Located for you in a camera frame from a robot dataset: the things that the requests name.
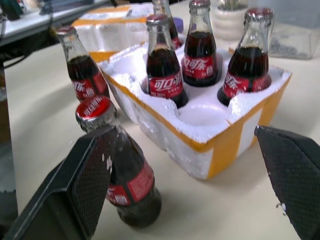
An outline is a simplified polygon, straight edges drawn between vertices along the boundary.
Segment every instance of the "cable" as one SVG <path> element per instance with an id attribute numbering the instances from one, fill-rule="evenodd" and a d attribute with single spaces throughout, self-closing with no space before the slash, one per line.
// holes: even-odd
<path id="1" fill-rule="evenodd" d="M 47 39 L 48 34 L 50 33 L 50 29 L 52 27 L 53 24 L 53 20 L 54 20 L 54 13 L 53 13 L 53 8 L 52 8 L 52 0 L 48 1 L 49 4 L 49 12 L 50 12 L 50 19 L 49 19 L 49 23 L 48 23 L 48 28 L 45 31 L 45 33 L 43 34 L 43 37 L 40 37 L 39 40 L 33 45 L 33 47 L 30 48 L 30 50 L 28 52 L 26 52 L 26 54 L 24 54 L 22 56 L 22 58 L 20 58 L 19 60 L 5 66 L 3 69 L 7 69 L 10 68 L 18 63 L 21 63 L 23 60 L 25 60 L 27 57 L 29 57 L 36 49 L 37 47 L 41 46 Z M 2 24 L 2 30 L 1 30 L 1 35 L 0 35 L 0 41 L 4 38 L 4 31 L 6 30 L 6 19 L 4 19 L 4 23 Z"/>

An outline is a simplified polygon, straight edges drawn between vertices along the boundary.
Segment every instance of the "purple bottle cap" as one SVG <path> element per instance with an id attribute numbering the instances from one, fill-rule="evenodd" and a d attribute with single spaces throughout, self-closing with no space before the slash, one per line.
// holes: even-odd
<path id="1" fill-rule="evenodd" d="M 180 34 L 183 33 L 183 31 L 184 31 L 184 21 L 179 17 L 174 17 L 173 18 L 173 22 L 174 22 L 174 25 L 176 27 L 177 32 L 180 33 Z"/>

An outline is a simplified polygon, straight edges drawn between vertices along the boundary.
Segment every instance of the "styrofoam box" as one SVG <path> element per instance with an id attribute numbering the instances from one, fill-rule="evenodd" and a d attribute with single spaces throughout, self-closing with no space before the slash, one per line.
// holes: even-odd
<path id="1" fill-rule="evenodd" d="M 147 77 L 147 43 L 125 49 L 99 64 L 120 108 L 182 169 L 198 179 L 220 173 L 255 142 L 256 125 L 269 124 L 292 75 L 270 66 L 270 87 L 241 93 L 226 107 L 217 99 L 217 92 L 232 55 L 221 49 L 217 53 L 219 82 L 210 87 L 184 83 L 189 101 L 180 109 L 172 100 L 150 96 L 142 90 Z M 181 62 L 184 45 L 176 55 Z"/>

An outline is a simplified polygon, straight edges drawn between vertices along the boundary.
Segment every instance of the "glass bottle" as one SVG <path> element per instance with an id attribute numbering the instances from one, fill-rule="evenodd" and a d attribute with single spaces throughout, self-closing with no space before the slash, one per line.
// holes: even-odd
<path id="1" fill-rule="evenodd" d="M 195 87 L 214 85 L 218 79 L 216 41 L 210 23 L 210 1 L 192 0 L 190 25 L 182 60 L 183 80 Z"/>
<path id="2" fill-rule="evenodd" d="M 116 207 L 121 220 L 135 228 L 152 224 L 162 206 L 154 172 L 142 149 L 121 126 L 110 98 L 99 95 L 87 98 L 77 107 L 75 117 L 86 133 L 110 127 L 113 142 L 105 144 L 114 146 L 115 156 L 106 198 Z"/>
<path id="3" fill-rule="evenodd" d="M 151 96 L 171 99 L 181 108 L 187 104 L 188 96 L 171 42 L 169 18 L 165 14 L 150 15 L 146 25 L 149 31 L 146 91 Z"/>
<path id="4" fill-rule="evenodd" d="M 179 40 L 178 31 L 170 11 L 169 0 L 152 0 L 152 3 L 154 14 L 165 14 L 169 18 L 169 31 L 173 43 L 173 48 L 179 48 L 182 43 Z"/>
<path id="5" fill-rule="evenodd" d="M 271 84 L 268 75 L 268 28 L 270 15 L 256 12 L 245 15 L 245 32 L 228 65 L 219 101 L 228 106 L 239 93 L 258 92 Z"/>
<path id="6" fill-rule="evenodd" d="M 73 26 L 63 26 L 56 33 L 63 47 L 69 77 L 78 100 L 81 102 L 96 95 L 109 97 L 107 81 L 81 43 L 77 30 Z"/>

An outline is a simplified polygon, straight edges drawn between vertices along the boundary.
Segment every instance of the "table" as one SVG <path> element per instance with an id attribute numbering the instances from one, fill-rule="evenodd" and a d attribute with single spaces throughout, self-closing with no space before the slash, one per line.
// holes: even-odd
<path id="1" fill-rule="evenodd" d="M 173 16 L 188 28 L 188 2 L 171 7 Z M 219 48 L 235 43 L 216 40 Z M 317 76 L 320 49 L 313 60 L 271 58 L 270 63 L 293 71 L 271 125 L 294 131 L 320 143 L 320 105 Z M 77 101 L 60 45 L 35 52 L 5 72 L 19 212 L 42 180 L 83 134 L 75 121 Z M 137 141 L 155 174 L 162 196 L 159 219 L 143 230 L 133 230 L 105 202 L 94 240 L 298 240 L 289 219 L 276 208 L 258 144 L 243 153 L 212 180 L 188 176 L 153 144 L 121 111 L 120 120 Z"/>
<path id="2" fill-rule="evenodd" d="M 94 4 L 91 5 L 84 5 L 66 11 L 55 12 L 53 14 L 53 25 L 56 26 L 62 23 L 72 22 L 85 12 L 106 4 L 111 6 L 110 0 L 94 0 Z M 50 16 L 39 15 L 39 12 L 40 10 L 31 9 L 24 15 L 21 15 L 19 20 L 7 21 L 5 35 L 3 40 L 0 42 L 0 46 L 46 30 L 48 28 Z"/>

